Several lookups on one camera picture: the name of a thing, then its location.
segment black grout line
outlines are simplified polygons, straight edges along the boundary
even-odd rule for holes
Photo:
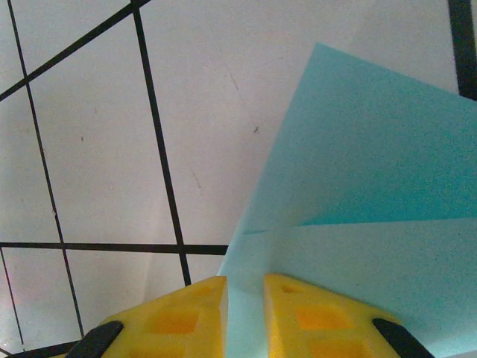
[[[42,248],[77,251],[118,251],[118,252],[152,252],[156,254],[196,254],[218,255],[226,254],[227,245],[184,245],[177,244],[100,244],[89,242],[0,242],[0,248]]]
[[[14,358],[49,358],[68,353],[78,341],[62,343],[60,345],[51,345],[44,348],[33,349],[23,353],[14,354]]]
[[[3,353],[3,354],[5,354],[5,355],[7,355],[7,356],[11,356],[11,355],[12,355],[12,353],[7,352],[7,351],[6,351],[5,349],[3,349],[3,348],[0,348],[0,353]]]
[[[459,94],[477,101],[477,54],[470,0],[448,0]]]
[[[228,245],[184,245],[186,254],[219,255],[227,253]]]
[[[180,228],[179,213],[177,212],[176,199],[174,197],[174,188],[172,186],[171,172],[165,152],[164,136],[162,134],[162,126],[159,117],[159,108],[157,106],[156,93],[154,90],[154,82],[151,73],[151,65],[149,63],[148,48],[146,46],[146,39],[144,35],[144,28],[142,27],[141,13],[139,11],[139,4],[137,1],[131,0],[134,6],[133,16],[134,24],[136,25],[137,40],[139,43],[139,50],[141,52],[142,68],[144,69],[144,77],[146,87],[148,89],[149,103],[151,105],[152,119],[154,122],[154,130],[156,132],[157,148],[159,150],[159,158],[161,161],[162,175],[164,177],[165,191],[169,202],[169,210],[171,211],[172,224],[174,226],[174,233],[176,236],[177,245],[180,253],[180,266],[184,277],[186,286],[191,284],[191,275],[189,272],[189,265],[187,263],[187,256],[183,250],[184,240],[182,230]]]
[[[15,15],[13,13],[13,6],[11,3],[11,0],[7,0],[7,2],[8,2],[8,8],[10,11],[10,17],[11,17],[12,25],[13,25],[13,32],[15,33],[16,47],[18,48],[20,63],[22,64],[23,77],[24,79],[26,79],[27,70],[25,67],[25,59],[23,58],[22,47],[20,45],[20,37],[18,34],[18,29],[16,27]],[[48,173],[48,166],[46,164],[45,151],[43,150],[42,138],[40,136],[40,127],[38,126],[37,112],[35,111],[33,96],[31,95],[31,88],[30,88],[29,82],[26,83],[26,88],[28,93],[28,100],[30,101],[30,108],[31,108],[31,114],[33,116],[35,131],[37,133],[37,142],[38,142],[38,147],[40,149],[40,156],[42,158],[43,171],[45,172],[45,179],[46,179],[46,185],[48,187],[48,194],[50,195],[51,208],[54,213],[54,220],[57,226],[58,237],[60,238],[60,243],[63,244],[63,233],[61,231],[60,220],[58,218],[57,208],[54,201],[53,189],[51,188],[51,181],[50,181],[50,175]],[[80,308],[78,306],[78,300],[76,298],[75,287],[73,286],[73,279],[72,279],[71,269],[69,268],[68,256],[66,255],[66,249],[64,247],[62,248],[62,252],[63,252],[63,259],[65,261],[66,273],[68,275],[69,287],[72,292],[73,304],[75,305],[75,311],[76,311],[76,316],[78,319],[78,326],[80,328],[80,334],[81,334],[81,337],[84,337],[83,324],[81,323],[81,316],[80,316]]]
[[[135,3],[136,7],[141,7],[144,4],[147,4],[150,0],[137,0]],[[31,82],[41,74],[48,71],[51,67],[57,65],[59,62],[67,58],[70,54],[74,53],[78,49],[85,46],[90,41],[94,40],[96,37],[104,33],[109,28],[113,27],[115,24],[123,20],[125,17],[129,16],[133,12],[134,6],[132,4],[127,4],[124,6],[120,11],[109,17],[108,19],[104,20],[101,24],[93,28],[90,32],[83,35],[80,39],[73,42],[70,46],[62,50],[56,56],[53,56],[50,60],[46,61],[43,65],[32,71],[29,75],[27,75],[22,80],[18,81],[12,87],[7,89],[5,92],[0,94],[0,101],[3,101],[9,95],[12,95],[17,90],[22,88],[26,85],[27,82]]]
[[[18,333],[20,335],[20,342],[22,343],[22,346],[23,346],[24,342],[23,342],[22,328],[20,328],[20,320],[18,319],[18,313],[16,312],[15,300],[13,299],[13,291],[12,291],[12,285],[10,283],[10,277],[8,276],[7,263],[5,262],[5,257],[3,256],[3,250],[1,249],[1,247],[0,247],[0,255],[1,255],[1,261],[3,262],[3,269],[5,270],[5,277],[7,278],[8,291],[10,292],[10,299],[12,301],[13,312],[15,313],[16,327],[18,328]]]

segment black edge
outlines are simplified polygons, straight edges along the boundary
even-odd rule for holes
[[[426,347],[400,324],[383,318],[375,318],[373,324],[401,358],[434,358]]]
[[[459,94],[477,100],[477,55],[470,0],[448,0]]]
[[[18,313],[16,312],[15,300],[13,299],[12,285],[10,283],[10,277],[8,276],[7,263],[5,262],[5,257],[3,256],[3,250],[0,247],[0,256],[3,263],[3,269],[5,270],[5,277],[7,278],[8,291],[10,293],[10,300],[12,301],[13,313],[15,314],[16,327],[18,328],[18,333],[20,335],[20,342],[24,345],[22,328],[20,327],[20,321],[18,320]]]
[[[164,177],[165,191],[169,202],[169,210],[171,211],[172,224],[174,226],[174,233],[176,236],[177,245],[179,246],[180,266],[184,283],[186,286],[191,284],[191,276],[189,272],[189,265],[187,263],[186,252],[184,251],[184,241],[182,230],[180,228],[179,213],[177,212],[177,204],[174,196],[174,188],[172,186],[171,172],[169,169],[167,154],[165,151],[164,136],[162,134],[162,125],[159,117],[159,107],[157,105],[156,92],[154,90],[154,82],[151,73],[151,65],[149,63],[148,48],[146,46],[146,39],[144,35],[144,28],[142,27],[141,13],[137,1],[132,1],[134,6],[133,16],[136,25],[137,40],[139,43],[139,50],[141,53],[142,68],[144,69],[144,77],[146,87],[148,89],[149,104],[151,106],[151,114],[154,123],[154,130],[156,132],[157,148],[159,150],[159,158],[162,167],[162,175]]]

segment square recess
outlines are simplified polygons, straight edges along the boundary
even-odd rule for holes
[[[359,340],[314,340],[308,346],[313,358],[377,358]]]
[[[295,308],[302,330],[345,330],[352,328],[350,317],[331,304],[310,304]]]
[[[152,334],[190,334],[194,333],[200,310],[172,308],[160,310],[146,323],[146,330]]]

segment white tile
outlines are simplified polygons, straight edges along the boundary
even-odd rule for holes
[[[223,259],[221,255],[187,255],[192,283],[216,276]]]
[[[15,311],[8,290],[7,276],[0,259],[0,348],[10,352],[22,351],[22,341],[16,326]]]
[[[0,102],[0,240],[58,242],[26,89]]]
[[[15,0],[13,11],[28,72],[120,10],[128,0]]]
[[[133,18],[31,89],[65,242],[175,242]]]
[[[268,145],[198,16],[184,1],[142,8],[184,241],[228,243]]]
[[[23,78],[8,3],[0,1],[0,93]]]
[[[68,258],[85,332],[184,286],[176,254],[68,251]]]
[[[365,60],[458,93],[445,0],[377,1],[349,51]]]
[[[457,92],[444,0],[152,1],[142,19],[187,243],[230,241],[316,42]]]
[[[80,339],[60,250],[4,248],[25,350]]]

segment light blue foam sheet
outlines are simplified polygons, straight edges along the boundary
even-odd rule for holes
[[[395,312],[438,357],[476,349],[476,138],[475,102],[317,44],[219,271],[227,356],[266,356],[270,271]],[[353,229],[382,222],[402,235]]]
[[[241,229],[477,216],[476,137],[474,101],[318,44]]]
[[[436,357],[477,349],[477,219],[313,225],[243,235],[229,287],[228,358],[266,358],[263,275],[289,276],[394,313]]]

